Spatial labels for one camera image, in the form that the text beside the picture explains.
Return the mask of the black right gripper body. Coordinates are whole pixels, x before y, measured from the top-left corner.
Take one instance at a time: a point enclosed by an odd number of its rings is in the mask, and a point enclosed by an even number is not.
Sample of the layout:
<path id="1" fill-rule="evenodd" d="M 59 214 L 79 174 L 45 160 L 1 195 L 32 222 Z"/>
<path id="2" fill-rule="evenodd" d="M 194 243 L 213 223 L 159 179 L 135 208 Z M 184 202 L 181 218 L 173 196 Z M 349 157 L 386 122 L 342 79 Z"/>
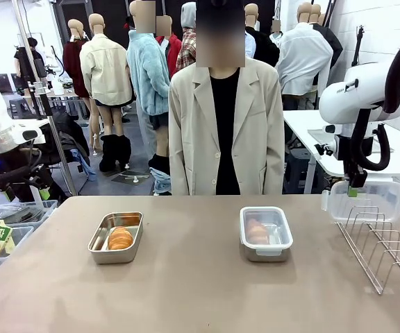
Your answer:
<path id="1" fill-rule="evenodd" d="M 361 188 L 367 179 L 367 172 L 355 162 L 344 162 L 344 177 L 350 188 Z"/>

